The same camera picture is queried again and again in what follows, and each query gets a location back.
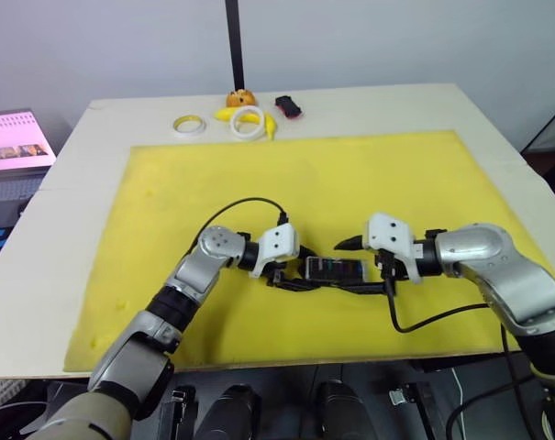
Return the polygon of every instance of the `white wall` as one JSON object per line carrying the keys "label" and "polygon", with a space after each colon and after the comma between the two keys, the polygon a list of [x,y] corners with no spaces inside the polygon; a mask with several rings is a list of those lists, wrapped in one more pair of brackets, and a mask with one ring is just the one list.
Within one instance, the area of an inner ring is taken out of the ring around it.
{"label": "white wall", "polygon": [[[452,82],[518,149],[555,113],[555,0],[240,0],[240,14],[252,90]],[[94,98],[231,87],[223,0],[0,0],[0,109],[33,107],[55,145]]]}

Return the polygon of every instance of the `tape roll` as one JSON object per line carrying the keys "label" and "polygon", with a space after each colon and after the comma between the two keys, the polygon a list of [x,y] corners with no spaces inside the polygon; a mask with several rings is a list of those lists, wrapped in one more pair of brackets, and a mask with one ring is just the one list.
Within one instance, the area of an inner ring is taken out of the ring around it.
{"label": "tape roll", "polygon": [[[257,115],[259,117],[259,124],[254,130],[250,131],[249,133],[241,133],[237,129],[237,122],[245,113],[253,113],[254,115]],[[256,105],[245,105],[234,112],[234,114],[230,118],[229,125],[230,131],[237,138],[242,140],[254,140],[265,133],[265,114]]]}
{"label": "tape roll", "polygon": [[[187,130],[187,131],[180,130],[179,126],[184,122],[188,122],[188,121],[195,121],[195,122],[199,122],[200,124],[192,130]],[[185,115],[185,116],[178,117],[173,121],[173,131],[175,132],[176,135],[179,135],[182,138],[192,138],[194,136],[201,135],[202,133],[204,133],[204,130],[205,130],[205,120],[198,115]]]}

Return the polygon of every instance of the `white table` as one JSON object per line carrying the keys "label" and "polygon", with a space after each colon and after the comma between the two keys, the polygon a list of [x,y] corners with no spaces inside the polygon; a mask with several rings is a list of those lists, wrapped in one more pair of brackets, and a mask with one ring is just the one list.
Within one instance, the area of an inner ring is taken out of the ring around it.
{"label": "white table", "polygon": [[[273,106],[290,94],[303,118]],[[277,139],[454,130],[555,268],[555,196],[467,96],[452,84],[258,93]],[[134,145],[229,142],[212,118],[224,96],[93,101],[0,254],[0,377],[65,377],[63,359],[110,205]],[[204,116],[197,138],[177,116]]]}

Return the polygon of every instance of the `monitor screen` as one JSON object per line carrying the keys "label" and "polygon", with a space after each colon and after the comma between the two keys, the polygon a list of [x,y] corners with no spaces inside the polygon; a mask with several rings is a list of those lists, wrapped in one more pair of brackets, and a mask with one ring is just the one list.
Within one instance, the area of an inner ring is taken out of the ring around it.
{"label": "monitor screen", "polygon": [[0,113],[0,171],[47,169],[55,154],[30,110]]}

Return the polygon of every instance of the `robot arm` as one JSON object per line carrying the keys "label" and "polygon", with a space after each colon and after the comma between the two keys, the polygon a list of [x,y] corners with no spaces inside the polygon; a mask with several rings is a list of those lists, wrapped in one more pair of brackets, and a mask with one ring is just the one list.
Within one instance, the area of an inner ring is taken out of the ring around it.
{"label": "robot arm", "polygon": [[474,282],[528,356],[536,376],[555,393],[555,280],[517,252],[501,227],[472,224],[450,232],[436,229],[416,240],[409,225],[379,213],[371,217],[362,236],[337,248],[393,253],[401,262],[394,274],[399,280],[418,283],[422,277],[444,273]]}
{"label": "robot arm", "polygon": [[238,267],[259,278],[265,265],[294,259],[299,248],[289,223],[266,231],[259,243],[225,227],[205,229],[193,252],[105,352],[88,392],[63,405],[31,440],[129,438],[132,419],[144,419],[157,407],[173,374],[167,354],[179,346],[220,270]]}

